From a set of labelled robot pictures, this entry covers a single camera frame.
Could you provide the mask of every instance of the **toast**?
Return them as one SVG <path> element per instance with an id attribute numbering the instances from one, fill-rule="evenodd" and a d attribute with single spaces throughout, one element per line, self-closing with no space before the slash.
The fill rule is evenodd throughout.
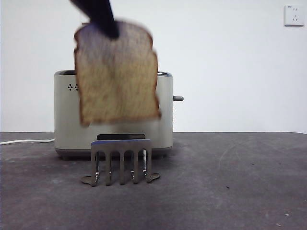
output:
<path id="1" fill-rule="evenodd" d="M 94 23 L 75 33 L 82 125 L 161 117 L 152 37 L 134 24 L 117 22 L 117 26 L 116 40 L 101 33 Z"/>

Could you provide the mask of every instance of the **white cable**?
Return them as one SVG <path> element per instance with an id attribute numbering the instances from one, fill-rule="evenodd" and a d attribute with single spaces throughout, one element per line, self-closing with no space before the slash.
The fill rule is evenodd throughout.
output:
<path id="1" fill-rule="evenodd" d="M 48 143 L 52 142 L 55 139 L 49 139 L 49 140 L 10 140 L 5 142 L 0 142 L 0 145 L 7 145 L 7 144 L 14 144 L 14 143 L 20 143 L 20 142 L 39 142 L 39 143 Z"/>

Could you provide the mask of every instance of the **gray table surface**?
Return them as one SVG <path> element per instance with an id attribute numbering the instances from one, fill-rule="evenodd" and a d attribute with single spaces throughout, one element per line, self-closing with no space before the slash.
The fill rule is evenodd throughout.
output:
<path id="1" fill-rule="evenodd" d="M 91 187 L 80 182 L 89 160 L 63 161 L 53 143 L 1 146 L 2 229 L 307 229 L 305 134 L 174 133 L 173 149 L 153 159 L 152 184 L 133 184 L 127 169 L 119 185 L 118 163 L 112 186 Z"/>

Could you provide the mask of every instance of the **electrical socket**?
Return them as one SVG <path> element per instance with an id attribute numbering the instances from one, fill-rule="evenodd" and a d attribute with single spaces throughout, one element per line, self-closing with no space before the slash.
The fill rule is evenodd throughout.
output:
<path id="1" fill-rule="evenodd" d="M 303 26 L 305 23 L 303 5 L 286 5 L 284 7 L 284 25 L 285 26 Z"/>

